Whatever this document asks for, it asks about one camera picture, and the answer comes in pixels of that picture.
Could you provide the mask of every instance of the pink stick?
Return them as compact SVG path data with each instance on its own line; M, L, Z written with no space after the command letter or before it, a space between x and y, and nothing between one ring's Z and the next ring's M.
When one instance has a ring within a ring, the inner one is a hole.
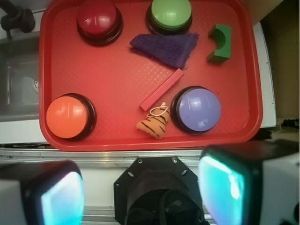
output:
M183 72L181 69L177 69L168 79L165 80L149 97L147 97L140 107L147 111L163 94L167 92L181 77Z

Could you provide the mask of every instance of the drain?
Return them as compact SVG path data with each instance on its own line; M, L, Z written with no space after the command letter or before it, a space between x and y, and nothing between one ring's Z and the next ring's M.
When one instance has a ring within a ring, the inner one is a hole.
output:
M34 90L35 93L38 94L38 90L39 90L38 76L32 82L32 89Z

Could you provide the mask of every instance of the green block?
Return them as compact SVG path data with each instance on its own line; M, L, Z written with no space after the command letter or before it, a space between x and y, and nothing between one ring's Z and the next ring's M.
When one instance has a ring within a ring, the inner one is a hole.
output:
M211 63L221 64L230 58L231 50L231 27L216 24L209 32L209 37L214 39L217 44L217 49L209 56L207 61Z

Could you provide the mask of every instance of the orange tiger toy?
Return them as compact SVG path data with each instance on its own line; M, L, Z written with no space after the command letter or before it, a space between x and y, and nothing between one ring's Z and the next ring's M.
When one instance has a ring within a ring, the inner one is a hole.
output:
M165 127L170 120L170 108L164 103L150 110L145 120L136 124L138 130L142 130L156 139L162 139L165 135Z

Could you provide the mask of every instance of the faucet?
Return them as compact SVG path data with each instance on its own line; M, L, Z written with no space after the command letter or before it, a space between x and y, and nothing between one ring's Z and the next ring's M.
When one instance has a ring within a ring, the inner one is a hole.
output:
M1 18L1 27L6 31L9 40L11 40L11 29L19 28L24 33L33 30L35 20L30 9L14 6L9 0L0 0L0 8L7 13Z

